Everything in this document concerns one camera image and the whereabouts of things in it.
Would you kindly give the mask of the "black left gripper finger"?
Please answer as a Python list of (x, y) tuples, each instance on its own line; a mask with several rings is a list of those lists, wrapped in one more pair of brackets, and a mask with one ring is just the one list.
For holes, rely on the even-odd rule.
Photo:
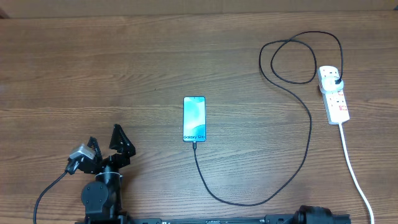
[(94, 161), (99, 164), (103, 160), (103, 157), (97, 139), (90, 137), (87, 146), (95, 152)]
[(124, 133), (121, 125), (115, 124), (111, 136), (109, 148), (116, 150), (117, 153), (126, 157), (132, 157), (136, 154), (136, 148)]

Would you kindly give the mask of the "Samsung Galaxy smartphone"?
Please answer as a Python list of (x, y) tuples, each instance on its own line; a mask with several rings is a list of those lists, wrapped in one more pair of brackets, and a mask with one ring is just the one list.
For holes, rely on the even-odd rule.
[(183, 99), (183, 141), (206, 141), (206, 101), (204, 96)]

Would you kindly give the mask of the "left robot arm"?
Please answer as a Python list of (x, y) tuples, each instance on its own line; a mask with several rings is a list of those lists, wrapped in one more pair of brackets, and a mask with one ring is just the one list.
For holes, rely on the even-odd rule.
[(95, 180), (85, 185), (81, 193), (85, 223), (131, 224), (131, 216), (122, 207), (123, 176), (119, 170), (131, 163), (130, 158), (136, 154), (136, 148), (119, 124), (114, 125), (109, 144), (109, 148), (116, 151), (115, 154), (103, 158), (95, 138), (90, 138), (87, 146), (94, 151), (94, 158), (83, 159), (78, 168), (84, 173), (93, 174)]

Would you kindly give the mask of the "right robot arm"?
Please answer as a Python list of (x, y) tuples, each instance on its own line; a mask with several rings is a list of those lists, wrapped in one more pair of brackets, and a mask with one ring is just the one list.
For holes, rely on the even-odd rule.
[(294, 214), (293, 224), (333, 224), (333, 215), (328, 208), (302, 205)]

